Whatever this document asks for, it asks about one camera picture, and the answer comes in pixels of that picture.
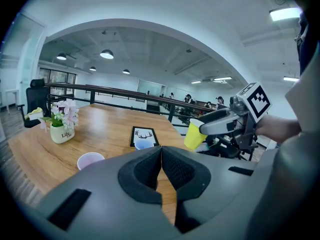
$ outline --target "office chair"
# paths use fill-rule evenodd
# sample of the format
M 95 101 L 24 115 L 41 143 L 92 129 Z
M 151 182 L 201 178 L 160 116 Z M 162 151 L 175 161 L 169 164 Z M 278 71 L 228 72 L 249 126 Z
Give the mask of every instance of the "office chair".
M 27 113 L 32 112 L 33 110 L 37 108 L 42 108 L 43 110 L 43 116 L 44 117 L 50 117 L 50 111 L 47 107 L 47 97 L 49 95 L 49 88 L 45 87 L 45 81 L 43 79 L 33 79 L 31 80 L 30 87 L 25 90 L 26 93 L 26 101 L 27 101 Z M 17 107 L 20 108 L 24 127 L 26 128 L 32 128 L 38 124 L 40 124 L 40 121 L 38 119 L 30 120 L 25 119 L 25 114 L 23 107 L 25 105 L 21 104 Z

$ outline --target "wooden table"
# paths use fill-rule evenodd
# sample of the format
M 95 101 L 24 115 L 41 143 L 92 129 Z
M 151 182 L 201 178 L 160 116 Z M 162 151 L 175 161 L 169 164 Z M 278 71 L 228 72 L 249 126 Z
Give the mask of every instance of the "wooden table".
M 30 181 L 46 194 L 78 172 L 78 158 L 88 152 L 98 152 L 112 158 L 132 152 L 132 127 L 153 128 L 161 146 L 188 150 L 182 136 L 162 115 L 91 104 L 80 108 L 79 126 L 73 139 L 55 144 L 50 132 L 40 125 L 25 130 L 9 140 L 12 153 Z M 158 176 L 157 191 L 162 194 L 162 210 L 174 223 L 176 191 L 164 171 Z

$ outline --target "deer antler picture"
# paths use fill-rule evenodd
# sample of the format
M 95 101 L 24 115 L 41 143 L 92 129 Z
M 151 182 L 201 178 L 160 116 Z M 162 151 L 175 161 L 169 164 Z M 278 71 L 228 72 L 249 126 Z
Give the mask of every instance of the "deer antler picture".
M 142 137 L 142 135 L 139 135 L 139 130 L 136 130 L 136 131 L 134 132 L 134 135 L 137 135 L 139 139 L 146 139 L 146 138 L 149 138 L 149 137 L 152 137 L 152 136 L 153 136 L 150 131 L 148 131 L 148 133 L 149 133 L 149 136 L 144 135 L 144 137 Z

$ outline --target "floor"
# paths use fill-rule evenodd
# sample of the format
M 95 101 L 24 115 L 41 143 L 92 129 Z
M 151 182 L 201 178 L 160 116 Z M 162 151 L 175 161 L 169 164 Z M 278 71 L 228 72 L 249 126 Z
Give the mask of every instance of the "floor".
M 10 108 L 10 114 L 7 111 L 1 111 L 0 119 L 7 140 L 25 130 L 21 112 L 15 107 Z M 183 125 L 177 117 L 173 117 L 172 123 Z M 188 130 L 188 128 L 182 127 L 176 127 L 176 129 L 179 133 L 186 133 Z M 43 194 L 27 179 L 24 172 L 16 163 L 7 140 L 0 143 L 0 172 L 2 177 L 13 197 L 35 207 L 43 197 Z M 265 148 L 262 146 L 256 148 L 252 161 L 258 162 L 264 151 Z M 245 154 L 244 156 L 247 159 L 249 158 L 249 154 Z

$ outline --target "picture frame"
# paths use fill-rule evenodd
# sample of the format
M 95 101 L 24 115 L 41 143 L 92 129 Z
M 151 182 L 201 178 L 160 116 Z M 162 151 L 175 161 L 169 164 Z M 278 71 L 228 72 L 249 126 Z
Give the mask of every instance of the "picture frame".
M 152 141 L 154 146 L 159 146 L 159 142 L 153 128 L 133 126 L 130 147 L 135 146 L 135 140 L 148 140 Z

